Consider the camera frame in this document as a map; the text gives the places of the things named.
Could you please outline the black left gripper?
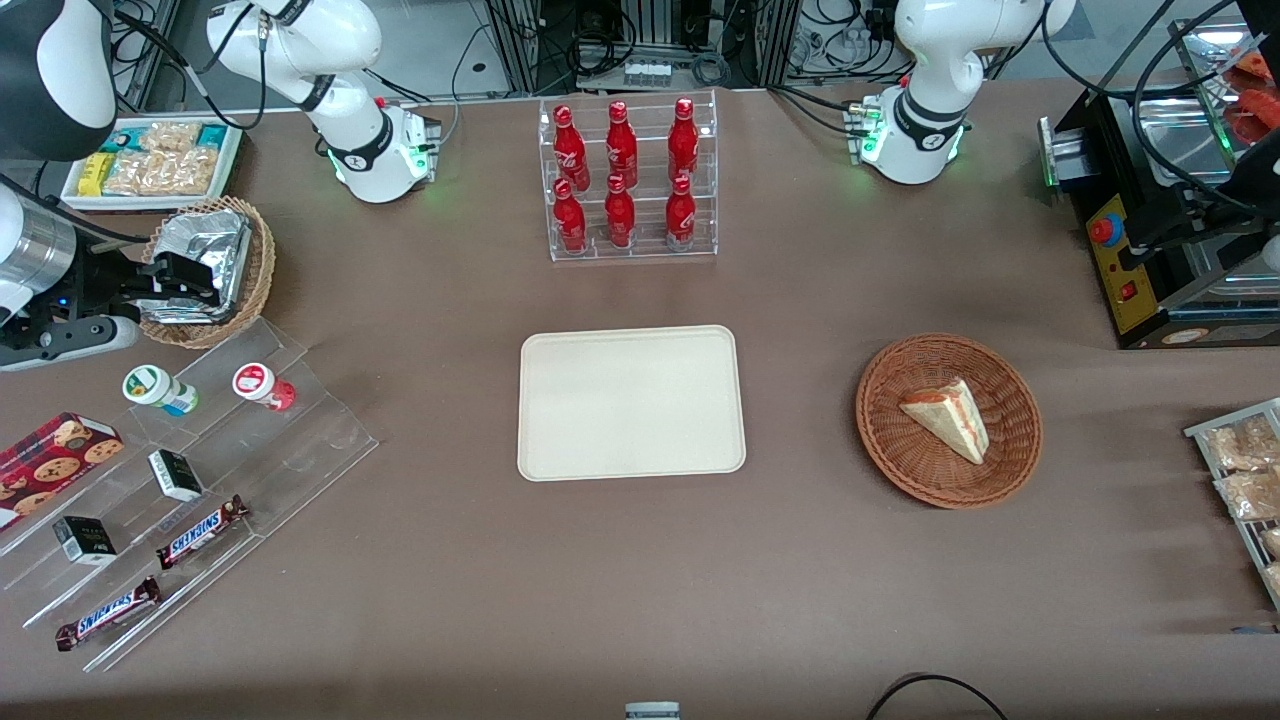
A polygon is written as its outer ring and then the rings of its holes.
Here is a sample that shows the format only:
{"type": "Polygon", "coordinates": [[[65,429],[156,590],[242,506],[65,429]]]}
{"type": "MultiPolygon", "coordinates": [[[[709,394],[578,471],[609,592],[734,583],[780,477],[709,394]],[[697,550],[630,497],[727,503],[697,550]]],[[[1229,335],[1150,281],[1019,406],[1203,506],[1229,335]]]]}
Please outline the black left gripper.
{"type": "Polygon", "coordinates": [[[1188,265],[1181,250],[1221,234],[1270,233],[1279,215],[1279,132],[1270,131],[1238,159],[1230,177],[1207,186],[1192,177],[1194,188],[1165,188],[1149,202],[1155,229],[1126,228],[1117,251],[1125,270],[1139,266],[1176,274],[1188,265]]]}

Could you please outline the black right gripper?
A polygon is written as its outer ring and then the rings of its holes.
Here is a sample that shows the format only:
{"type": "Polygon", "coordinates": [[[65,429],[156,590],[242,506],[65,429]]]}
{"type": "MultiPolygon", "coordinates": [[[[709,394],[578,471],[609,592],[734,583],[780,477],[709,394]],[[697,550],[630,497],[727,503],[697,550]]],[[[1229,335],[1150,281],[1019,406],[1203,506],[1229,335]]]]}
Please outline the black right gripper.
{"type": "Polygon", "coordinates": [[[143,297],[156,283],[169,292],[216,292],[212,268],[175,252],[160,252],[146,265],[111,250],[95,254],[78,246],[69,272],[60,281],[60,318],[123,316],[140,322],[142,313],[212,314],[220,304],[204,299],[143,297]]]}

